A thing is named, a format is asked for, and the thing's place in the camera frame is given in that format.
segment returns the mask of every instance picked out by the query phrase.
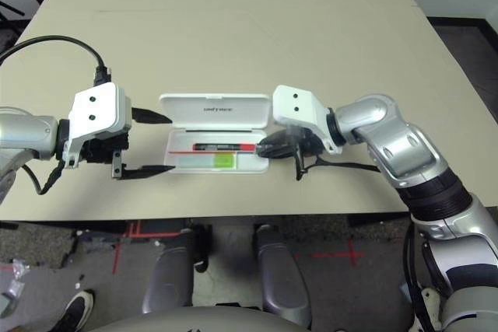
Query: person's shoe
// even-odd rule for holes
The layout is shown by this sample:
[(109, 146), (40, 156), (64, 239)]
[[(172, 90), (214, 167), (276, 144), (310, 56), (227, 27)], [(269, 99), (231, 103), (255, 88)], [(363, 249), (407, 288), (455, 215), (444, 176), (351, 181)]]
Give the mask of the person's shoe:
[(83, 328), (93, 309), (93, 292), (82, 291), (65, 307), (65, 313), (50, 332), (77, 332)]

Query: red tape mark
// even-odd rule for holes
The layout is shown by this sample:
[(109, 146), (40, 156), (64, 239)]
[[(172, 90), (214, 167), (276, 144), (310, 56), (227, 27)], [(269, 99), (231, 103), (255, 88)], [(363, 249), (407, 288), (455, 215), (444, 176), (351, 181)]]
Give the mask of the red tape mark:
[(181, 232), (157, 232), (157, 233), (142, 233), (142, 221), (137, 221), (137, 229), (135, 231), (135, 223), (130, 223), (130, 229), (128, 231), (128, 237), (132, 239), (153, 239), (155, 237), (177, 237), (181, 235)]
[(352, 239), (348, 239), (348, 250), (349, 250), (349, 259), (351, 260), (351, 266), (356, 266), (356, 256), (354, 255), (354, 250), (352, 249)]
[(364, 252), (355, 252), (352, 248), (352, 240), (348, 240), (348, 251), (347, 252), (331, 252), (331, 253), (312, 253), (310, 254), (311, 258), (345, 258), (349, 257), (351, 260), (351, 265), (353, 267), (356, 266), (356, 258), (365, 256)]
[(114, 251), (114, 262), (112, 264), (112, 275), (117, 273), (117, 263), (119, 261), (119, 253), (121, 252), (121, 243), (116, 244), (116, 250)]

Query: cable connector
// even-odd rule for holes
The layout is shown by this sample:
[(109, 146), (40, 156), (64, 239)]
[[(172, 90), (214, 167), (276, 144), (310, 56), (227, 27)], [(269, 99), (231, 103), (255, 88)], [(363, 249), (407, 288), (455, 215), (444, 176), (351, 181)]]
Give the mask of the cable connector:
[(99, 65), (95, 68), (95, 78), (93, 79), (93, 87), (103, 85), (110, 82), (110, 69), (105, 65)]

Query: brand logo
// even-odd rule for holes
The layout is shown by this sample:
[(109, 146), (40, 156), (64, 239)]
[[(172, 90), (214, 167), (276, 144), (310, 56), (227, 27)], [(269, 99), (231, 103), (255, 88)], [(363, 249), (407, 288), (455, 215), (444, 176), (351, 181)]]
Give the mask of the brand logo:
[(204, 108), (205, 112), (231, 112), (233, 108)]

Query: pen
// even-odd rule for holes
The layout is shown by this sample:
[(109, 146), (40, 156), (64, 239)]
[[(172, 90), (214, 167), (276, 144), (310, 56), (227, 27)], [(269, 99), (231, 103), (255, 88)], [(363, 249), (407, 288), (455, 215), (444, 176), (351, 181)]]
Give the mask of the pen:
[(195, 143), (192, 147), (195, 151), (255, 151), (256, 144), (216, 144)]

